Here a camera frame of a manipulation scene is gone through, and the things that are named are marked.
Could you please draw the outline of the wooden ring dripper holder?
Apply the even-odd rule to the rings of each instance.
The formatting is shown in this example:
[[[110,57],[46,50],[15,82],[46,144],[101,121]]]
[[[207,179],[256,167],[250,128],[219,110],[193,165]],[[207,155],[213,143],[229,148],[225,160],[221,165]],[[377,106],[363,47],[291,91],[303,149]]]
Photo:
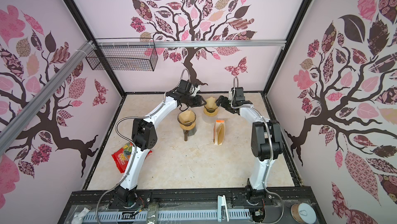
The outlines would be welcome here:
[[[190,131],[190,130],[192,130],[192,129],[195,128],[196,122],[194,121],[194,122],[180,123],[179,125],[180,125],[180,127],[181,127],[182,130],[184,130],[184,131]]]

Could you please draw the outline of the orange coffee filter pack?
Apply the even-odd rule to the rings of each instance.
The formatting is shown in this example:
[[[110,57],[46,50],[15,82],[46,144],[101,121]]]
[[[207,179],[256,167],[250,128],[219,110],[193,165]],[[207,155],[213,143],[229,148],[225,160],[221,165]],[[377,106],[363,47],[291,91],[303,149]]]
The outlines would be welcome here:
[[[225,121],[216,120],[214,125],[214,145],[222,145],[225,138]]]

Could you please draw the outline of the green ribbed glass dripper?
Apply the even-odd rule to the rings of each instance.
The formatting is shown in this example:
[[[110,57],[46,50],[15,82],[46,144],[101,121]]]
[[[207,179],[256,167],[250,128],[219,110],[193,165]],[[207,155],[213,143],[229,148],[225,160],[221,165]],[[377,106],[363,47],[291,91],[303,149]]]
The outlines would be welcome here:
[[[204,106],[204,110],[209,113],[209,114],[215,114],[218,111],[218,107],[216,108],[207,108],[206,106]]]

